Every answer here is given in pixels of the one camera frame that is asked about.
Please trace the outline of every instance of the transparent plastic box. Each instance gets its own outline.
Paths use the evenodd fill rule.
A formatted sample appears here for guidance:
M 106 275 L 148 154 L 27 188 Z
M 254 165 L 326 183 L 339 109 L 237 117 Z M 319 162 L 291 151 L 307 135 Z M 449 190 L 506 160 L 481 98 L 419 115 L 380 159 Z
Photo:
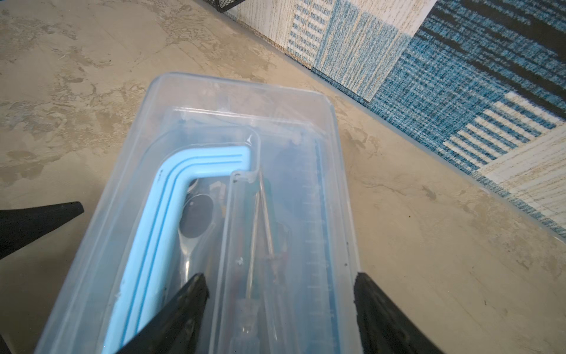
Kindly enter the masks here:
M 36 353 L 114 353 L 193 274 L 198 353 L 361 353 L 334 110 L 181 73 L 150 85 Z

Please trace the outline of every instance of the blue handle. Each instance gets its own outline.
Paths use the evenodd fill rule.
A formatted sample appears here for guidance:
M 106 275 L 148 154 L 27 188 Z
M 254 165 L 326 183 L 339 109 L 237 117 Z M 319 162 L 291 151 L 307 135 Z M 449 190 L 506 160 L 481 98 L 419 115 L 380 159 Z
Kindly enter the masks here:
M 250 156 L 246 146 L 192 148 L 161 165 L 132 243 L 102 354 L 119 350 L 159 311 L 189 183 L 249 170 Z

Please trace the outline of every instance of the black mesh basket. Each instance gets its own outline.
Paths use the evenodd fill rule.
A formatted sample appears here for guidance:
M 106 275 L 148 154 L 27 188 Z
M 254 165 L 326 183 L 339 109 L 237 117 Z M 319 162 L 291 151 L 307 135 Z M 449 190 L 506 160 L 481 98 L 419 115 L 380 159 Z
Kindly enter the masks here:
M 244 0 L 205 0 L 210 5 L 214 6 L 218 12 L 224 12 L 230 10 L 232 7 L 243 2 Z

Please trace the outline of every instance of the striped rug pattern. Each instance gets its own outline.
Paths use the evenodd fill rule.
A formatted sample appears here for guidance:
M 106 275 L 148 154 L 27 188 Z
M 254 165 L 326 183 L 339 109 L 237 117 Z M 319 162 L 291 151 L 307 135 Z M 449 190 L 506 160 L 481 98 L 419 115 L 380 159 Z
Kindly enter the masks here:
M 247 0 L 227 14 L 566 241 L 566 2 Z

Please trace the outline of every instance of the concrete floor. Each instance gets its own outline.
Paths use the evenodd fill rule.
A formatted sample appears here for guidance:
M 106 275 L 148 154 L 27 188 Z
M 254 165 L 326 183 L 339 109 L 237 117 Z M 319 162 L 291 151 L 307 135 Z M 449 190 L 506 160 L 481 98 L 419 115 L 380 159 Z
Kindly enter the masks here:
M 566 352 L 566 246 L 202 1 L 0 2 L 0 208 L 85 213 L 0 261 L 31 353 L 149 82 L 184 71 L 336 108 L 363 269 L 446 353 Z

